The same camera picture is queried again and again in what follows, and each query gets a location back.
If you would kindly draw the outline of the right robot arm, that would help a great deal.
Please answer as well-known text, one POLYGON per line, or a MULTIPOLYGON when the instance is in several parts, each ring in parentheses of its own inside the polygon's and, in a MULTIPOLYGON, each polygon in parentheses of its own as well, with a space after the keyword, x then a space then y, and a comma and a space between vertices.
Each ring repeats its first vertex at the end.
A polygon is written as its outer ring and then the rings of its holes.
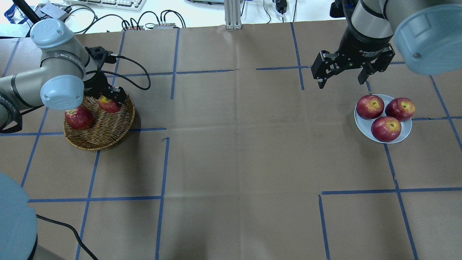
POLYGON ((461 68, 460 0, 335 0, 330 16, 348 23, 334 53, 320 51, 311 67, 322 89, 345 70, 358 82, 386 71, 398 51, 411 72, 438 75, 461 68))

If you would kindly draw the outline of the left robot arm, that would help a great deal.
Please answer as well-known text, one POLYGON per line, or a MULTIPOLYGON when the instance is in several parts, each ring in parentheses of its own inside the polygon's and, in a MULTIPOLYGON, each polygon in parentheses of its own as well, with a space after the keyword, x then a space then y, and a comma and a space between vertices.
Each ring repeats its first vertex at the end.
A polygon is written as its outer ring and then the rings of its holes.
POLYGON ((127 98, 122 87, 109 84, 102 70, 114 64, 112 51, 101 46, 83 46, 74 33, 57 19, 35 23, 30 38, 42 51, 40 67, 1 78, 1 133, 22 130, 25 113, 46 106, 53 110, 71 110, 80 106, 85 96, 104 96, 121 107, 127 98))

